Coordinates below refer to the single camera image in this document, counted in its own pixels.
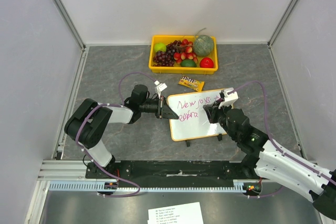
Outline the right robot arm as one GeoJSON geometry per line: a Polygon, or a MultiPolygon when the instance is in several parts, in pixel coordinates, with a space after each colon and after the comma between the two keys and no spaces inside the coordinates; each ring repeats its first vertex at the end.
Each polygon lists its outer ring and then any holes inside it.
{"type": "Polygon", "coordinates": [[[270,179],[303,196],[324,216],[335,219],[335,171],[323,168],[287,150],[250,124],[241,109],[205,105],[212,124],[219,124],[245,153],[240,172],[248,179],[270,179]]]}

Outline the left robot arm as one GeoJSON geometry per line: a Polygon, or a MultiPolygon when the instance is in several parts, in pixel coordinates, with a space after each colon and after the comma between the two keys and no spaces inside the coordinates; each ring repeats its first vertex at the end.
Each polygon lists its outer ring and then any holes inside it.
{"type": "Polygon", "coordinates": [[[114,156],[101,140],[108,124],[135,123],[142,113],[152,113],[158,119],[177,120],[179,116],[169,107],[161,91],[166,84],[155,82],[155,94],[150,97],[147,86],[138,84],[124,105],[103,104],[87,98],[67,121],[64,132],[74,140],[91,160],[98,163],[97,173],[111,178],[115,173],[114,156]]]}

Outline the yellow framed whiteboard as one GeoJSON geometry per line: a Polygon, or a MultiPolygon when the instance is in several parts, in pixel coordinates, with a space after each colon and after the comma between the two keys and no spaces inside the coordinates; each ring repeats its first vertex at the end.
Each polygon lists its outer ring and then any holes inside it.
{"type": "Polygon", "coordinates": [[[197,138],[226,134],[217,123],[209,123],[204,105],[210,105],[220,98],[221,89],[171,95],[167,98],[169,107],[179,116],[170,120],[173,141],[187,141],[197,138]]]}

